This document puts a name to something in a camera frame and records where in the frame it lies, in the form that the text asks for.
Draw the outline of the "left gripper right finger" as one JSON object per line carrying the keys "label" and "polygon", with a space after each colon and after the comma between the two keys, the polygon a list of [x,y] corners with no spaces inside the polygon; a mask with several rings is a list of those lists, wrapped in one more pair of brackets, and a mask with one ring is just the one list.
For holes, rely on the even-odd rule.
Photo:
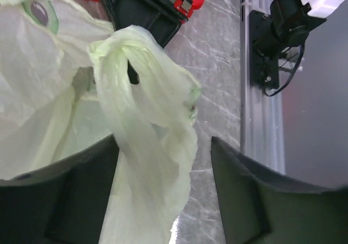
{"label": "left gripper right finger", "polygon": [[347,187],[287,177],[219,137],[210,153],[227,243],[347,243]]}

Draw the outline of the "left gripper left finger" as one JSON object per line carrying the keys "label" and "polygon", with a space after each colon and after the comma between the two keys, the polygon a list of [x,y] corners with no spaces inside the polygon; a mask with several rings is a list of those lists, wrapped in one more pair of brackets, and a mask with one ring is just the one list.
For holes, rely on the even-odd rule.
{"label": "left gripper left finger", "polygon": [[112,135],[1,180],[1,243],[98,243],[117,165]]}

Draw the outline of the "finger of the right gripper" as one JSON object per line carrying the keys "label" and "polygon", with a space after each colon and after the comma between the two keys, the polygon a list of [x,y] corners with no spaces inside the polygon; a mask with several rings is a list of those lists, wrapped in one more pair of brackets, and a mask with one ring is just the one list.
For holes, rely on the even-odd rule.
{"label": "finger of the right gripper", "polygon": [[173,7],[168,0],[99,0],[112,22],[119,30],[131,25],[148,30],[164,48],[188,17]]}

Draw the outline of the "light green plastic bag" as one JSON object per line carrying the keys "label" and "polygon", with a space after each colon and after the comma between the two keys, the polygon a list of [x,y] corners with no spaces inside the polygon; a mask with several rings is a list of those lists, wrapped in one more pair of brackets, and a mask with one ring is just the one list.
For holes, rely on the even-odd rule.
{"label": "light green plastic bag", "polygon": [[75,0],[1,0],[1,180],[112,135],[98,243],[169,243],[190,192],[201,86],[141,26]]}

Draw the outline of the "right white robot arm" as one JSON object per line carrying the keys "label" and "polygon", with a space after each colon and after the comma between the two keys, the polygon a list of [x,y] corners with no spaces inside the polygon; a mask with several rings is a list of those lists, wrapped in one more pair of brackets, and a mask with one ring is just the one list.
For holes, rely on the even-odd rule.
{"label": "right white robot arm", "polygon": [[[99,0],[115,29],[137,25],[165,47],[204,0]],[[250,82],[279,86],[278,60],[286,48],[303,47],[309,33],[326,22],[344,0],[273,0],[268,14],[248,16]]]}

